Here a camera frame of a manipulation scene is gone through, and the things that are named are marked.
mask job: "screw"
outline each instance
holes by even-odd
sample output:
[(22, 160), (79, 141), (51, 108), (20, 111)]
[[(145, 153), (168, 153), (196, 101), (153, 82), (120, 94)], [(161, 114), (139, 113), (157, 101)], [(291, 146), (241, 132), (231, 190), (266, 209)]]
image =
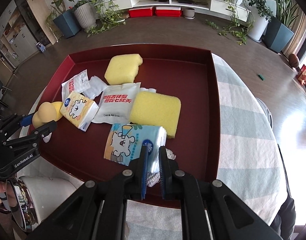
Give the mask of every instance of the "screw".
[(183, 177), (185, 175), (185, 172), (182, 170), (177, 170), (174, 172), (174, 174), (178, 177)]
[(133, 174), (133, 172), (131, 170), (123, 170), (123, 175), (124, 176), (131, 176)]
[(220, 181), (218, 179), (213, 180), (212, 184), (213, 184), (214, 187), (222, 187), (222, 185), (223, 185), (222, 181)]
[(85, 182), (86, 187), (94, 187), (95, 186), (95, 181), (89, 180)]

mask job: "blue plant pot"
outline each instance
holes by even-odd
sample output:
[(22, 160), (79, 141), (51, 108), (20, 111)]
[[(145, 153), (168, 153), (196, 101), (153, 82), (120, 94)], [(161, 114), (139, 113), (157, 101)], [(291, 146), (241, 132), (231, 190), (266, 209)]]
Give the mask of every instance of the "blue plant pot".
[(293, 35), (294, 33), (288, 27), (273, 17), (271, 22), (268, 24), (263, 41), (271, 50), (279, 53), (290, 41)]
[(61, 30), (65, 38), (72, 37), (81, 30), (80, 24), (71, 9), (57, 16), (53, 22)]

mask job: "curtain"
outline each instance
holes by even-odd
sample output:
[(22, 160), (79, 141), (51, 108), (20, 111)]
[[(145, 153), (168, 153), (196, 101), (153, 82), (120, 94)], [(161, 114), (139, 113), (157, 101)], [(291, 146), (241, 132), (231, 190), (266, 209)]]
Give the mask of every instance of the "curtain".
[(306, 31), (306, 16), (300, 6), (298, 6), (295, 15), (298, 15), (298, 17), (294, 20), (293, 25), (290, 27), (290, 30), (294, 32), (294, 35), (284, 49), (282, 49), (282, 52), (286, 57), (289, 57), (290, 54), (296, 51)]

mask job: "blue tissue pack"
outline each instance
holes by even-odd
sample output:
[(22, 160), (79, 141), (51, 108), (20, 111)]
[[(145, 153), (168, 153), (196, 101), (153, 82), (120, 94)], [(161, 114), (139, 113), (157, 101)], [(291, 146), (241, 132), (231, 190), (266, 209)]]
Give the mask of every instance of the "blue tissue pack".
[(166, 130), (161, 126), (115, 123), (107, 138), (104, 158), (128, 166), (139, 158), (142, 145), (148, 148), (148, 172), (159, 172), (158, 151), (165, 146)]

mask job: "wooden floor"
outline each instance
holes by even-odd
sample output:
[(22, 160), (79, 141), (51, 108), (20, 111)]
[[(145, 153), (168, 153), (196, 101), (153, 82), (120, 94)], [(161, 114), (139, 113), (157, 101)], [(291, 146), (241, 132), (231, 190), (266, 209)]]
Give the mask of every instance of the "wooden floor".
[[(9, 112), (27, 114), (52, 75), (72, 52), (128, 43), (163, 43), (210, 49), (222, 57), (249, 87), (254, 96), (268, 106), (273, 116), (273, 131), (280, 144), (296, 201), (297, 224), (306, 220), (306, 92), (294, 79), (296, 73), (283, 56), (263, 43), (248, 39), (238, 45), (233, 37), (219, 36), (204, 21), (218, 25), (225, 20), (197, 15), (194, 20), (175, 17), (129, 18), (126, 25), (89, 38), (85, 32), (61, 39), (46, 52), (23, 63), (8, 84), (13, 91), (5, 95)], [(262, 81), (257, 74), (262, 74)]]

